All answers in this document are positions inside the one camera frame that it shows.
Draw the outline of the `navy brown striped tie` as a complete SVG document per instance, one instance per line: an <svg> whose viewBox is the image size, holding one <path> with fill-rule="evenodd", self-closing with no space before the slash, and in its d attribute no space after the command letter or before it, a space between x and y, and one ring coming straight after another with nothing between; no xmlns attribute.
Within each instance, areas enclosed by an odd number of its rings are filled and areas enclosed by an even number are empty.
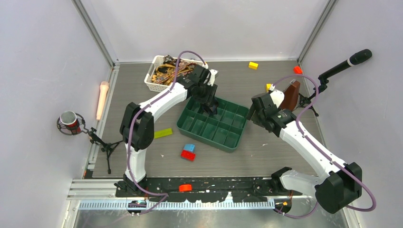
<svg viewBox="0 0 403 228"><path fill-rule="evenodd" d="M217 98L214 98L210 105L201 104L202 110L208 115L217 115L218 114L218 111L217 111L218 107L219 107L219 101L217 100Z"/></svg>

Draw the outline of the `green divided tray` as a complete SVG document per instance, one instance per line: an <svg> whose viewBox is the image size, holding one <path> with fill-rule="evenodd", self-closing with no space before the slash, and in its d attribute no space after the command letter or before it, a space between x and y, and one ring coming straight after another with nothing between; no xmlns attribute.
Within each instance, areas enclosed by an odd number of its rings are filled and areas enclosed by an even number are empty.
<svg viewBox="0 0 403 228"><path fill-rule="evenodd" d="M176 125L182 135L232 153L240 144L249 109L221 98L217 101L217 113L209 115L190 98Z"/></svg>

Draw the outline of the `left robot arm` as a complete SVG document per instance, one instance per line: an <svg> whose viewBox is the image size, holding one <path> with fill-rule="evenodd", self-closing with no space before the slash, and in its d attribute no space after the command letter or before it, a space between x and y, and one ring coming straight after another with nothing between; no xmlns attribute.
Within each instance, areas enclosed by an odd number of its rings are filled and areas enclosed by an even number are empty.
<svg viewBox="0 0 403 228"><path fill-rule="evenodd" d="M204 112L216 115L219 106L215 97L218 71L196 65L185 76L179 76L168 88L153 98L127 105L119 129L127 150L127 165L124 182L135 197L145 193L146 150L154 140L154 124L165 112L188 98L197 101Z"/></svg>

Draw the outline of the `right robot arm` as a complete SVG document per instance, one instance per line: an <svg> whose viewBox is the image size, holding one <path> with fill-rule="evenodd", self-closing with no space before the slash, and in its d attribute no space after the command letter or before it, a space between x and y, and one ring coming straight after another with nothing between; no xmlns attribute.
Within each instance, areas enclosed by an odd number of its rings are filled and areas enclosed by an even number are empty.
<svg viewBox="0 0 403 228"><path fill-rule="evenodd" d="M284 167L271 175L271 188L278 195L294 190L316 198L319 205L334 214L362 196L362 169L345 163L318 142L287 109L280 109L281 91L252 97L247 120L265 128L288 143L308 162L315 175Z"/></svg>

